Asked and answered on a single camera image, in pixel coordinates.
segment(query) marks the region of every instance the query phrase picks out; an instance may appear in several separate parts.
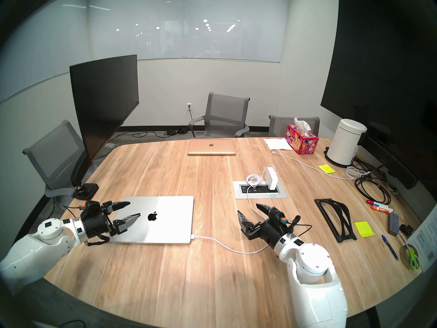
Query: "floral tissue box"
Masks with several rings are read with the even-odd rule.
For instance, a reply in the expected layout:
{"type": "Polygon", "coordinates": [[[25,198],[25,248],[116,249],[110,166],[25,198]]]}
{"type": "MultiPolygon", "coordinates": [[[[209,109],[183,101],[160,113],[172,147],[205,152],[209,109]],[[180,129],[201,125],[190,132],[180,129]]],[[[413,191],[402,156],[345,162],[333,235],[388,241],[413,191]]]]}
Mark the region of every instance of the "floral tissue box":
{"type": "Polygon", "coordinates": [[[285,139],[298,154],[314,154],[319,138],[312,132],[308,133],[311,136],[305,136],[297,126],[289,124],[285,139]]]}

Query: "pen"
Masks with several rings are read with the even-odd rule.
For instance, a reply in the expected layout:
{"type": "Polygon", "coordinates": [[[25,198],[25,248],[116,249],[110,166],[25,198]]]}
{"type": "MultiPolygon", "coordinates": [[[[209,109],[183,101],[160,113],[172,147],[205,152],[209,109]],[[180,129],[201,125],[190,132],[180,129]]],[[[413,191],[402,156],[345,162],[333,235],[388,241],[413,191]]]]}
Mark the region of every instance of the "pen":
{"type": "Polygon", "coordinates": [[[398,259],[398,255],[396,255],[395,251],[393,250],[392,246],[391,246],[390,243],[387,241],[387,239],[385,238],[385,236],[384,236],[384,235],[381,235],[381,236],[382,236],[382,240],[385,242],[385,244],[387,245],[387,247],[389,247],[390,250],[392,251],[392,254],[393,254],[393,256],[395,257],[395,259],[396,259],[397,261],[399,261],[399,259],[398,259]]]}

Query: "white napkin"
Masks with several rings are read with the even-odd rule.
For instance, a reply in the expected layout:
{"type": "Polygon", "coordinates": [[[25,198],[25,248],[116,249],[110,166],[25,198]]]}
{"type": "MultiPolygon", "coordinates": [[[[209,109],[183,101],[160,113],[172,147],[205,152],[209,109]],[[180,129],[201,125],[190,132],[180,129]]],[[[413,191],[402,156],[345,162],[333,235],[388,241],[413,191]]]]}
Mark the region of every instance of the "white napkin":
{"type": "Polygon", "coordinates": [[[282,139],[264,139],[271,151],[277,151],[280,149],[285,149],[286,151],[291,151],[293,148],[288,144],[285,138],[282,139]]]}
{"type": "Polygon", "coordinates": [[[301,133],[304,133],[305,136],[309,136],[308,132],[311,131],[311,127],[309,126],[309,124],[305,121],[298,121],[298,118],[295,117],[294,118],[294,124],[296,126],[298,126],[299,130],[301,131],[301,133]]]}

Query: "conference table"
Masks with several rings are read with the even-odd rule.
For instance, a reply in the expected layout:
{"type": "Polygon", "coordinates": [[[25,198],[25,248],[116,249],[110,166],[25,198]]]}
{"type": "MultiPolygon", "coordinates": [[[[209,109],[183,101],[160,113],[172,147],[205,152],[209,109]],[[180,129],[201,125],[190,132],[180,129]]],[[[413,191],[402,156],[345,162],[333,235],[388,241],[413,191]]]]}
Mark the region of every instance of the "conference table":
{"type": "MultiPolygon", "coordinates": [[[[420,270],[408,270],[394,259],[381,234],[397,253],[403,245],[401,238],[388,235],[387,214],[372,210],[353,181],[332,178],[272,154],[263,138],[232,140],[235,156],[188,156],[188,140],[117,147],[88,180],[100,187],[93,200],[102,203],[121,201],[125,196],[193,195],[193,234],[251,252],[265,242],[249,241],[243,235],[236,211],[253,223],[260,218],[247,199],[235,199],[232,182],[261,174],[266,165],[273,164],[288,198],[251,202],[253,206],[256,202],[275,206],[290,220],[300,215],[300,223],[312,225],[301,239],[329,252],[344,289],[348,316],[386,300],[420,274],[420,270]],[[357,240],[337,243],[314,202],[325,198],[344,203],[352,222],[367,221],[375,235],[362,238],[352,225],[357,240]]],[[[327,164],[323,150],[330,142],[320,139],[312,155],[280,152],[317,168],[327,164]]],[[[347,177],[345,169],[333,168],[333,175],[347,177]]],[[[381,197],[374,185],[366,185],[366,190],[375,198],[381,197]]],[[[74,200],[70,206],[81,203],[74,200]]],[[[390,207],[400,223],[419,226],[401,196],[392,195],[390,207]]],[[[80,215],[78,209],[71,210],[80,215]]],[[[340,222],[335,222],[334,214],[329,215],[338,228],[340,222]]],[[[66,212],[62,218],[71,217],[66,212]]],[[[294,233],[303,231],[295,229],[294,233]]],[[[202,238],[178,245],[81,244],[45,278],[88,304],[149,325],[296,327],[287,266],[269,247],[257,254],[238,254],[202,238]]]]}

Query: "black monitor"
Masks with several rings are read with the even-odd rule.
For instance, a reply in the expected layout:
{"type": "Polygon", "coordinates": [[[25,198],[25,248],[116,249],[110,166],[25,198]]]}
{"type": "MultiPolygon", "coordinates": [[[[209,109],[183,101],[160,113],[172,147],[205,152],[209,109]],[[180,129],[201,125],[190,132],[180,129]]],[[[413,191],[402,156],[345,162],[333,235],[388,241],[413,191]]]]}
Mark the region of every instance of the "black monitor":
{"type": "Polygon", "coordinates": [[[366,125],[363,147],[437,199],[437,28],[418,15],[398,0],[339,0],[321,106],[366,125]]]}
{"type": "MultiPolygon", "coordinates": [[[[83,188],[81,180],[91,160],[139,104],[137,56],[112,57],[70,66],[70,79],[85,145],[85,152],[71,178],[73,186],[79,190],[83,188]]],[[[96,191],[82,190],[81,195],[75,197],[90,199],[96,191]]]]}

